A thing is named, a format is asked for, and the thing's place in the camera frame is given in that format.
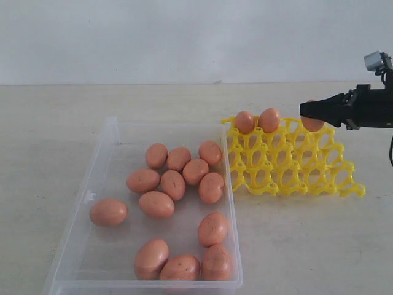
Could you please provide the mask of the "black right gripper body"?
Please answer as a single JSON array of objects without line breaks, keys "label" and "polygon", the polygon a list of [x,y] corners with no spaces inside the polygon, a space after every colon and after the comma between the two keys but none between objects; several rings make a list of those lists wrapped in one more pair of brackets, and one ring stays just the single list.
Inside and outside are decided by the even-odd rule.
[{"label": "black right gripper body", "polygon": [[347,130],[392,128],[392,89],[371,89],[370,84],[358,84],[346,106],[349,117]]}]

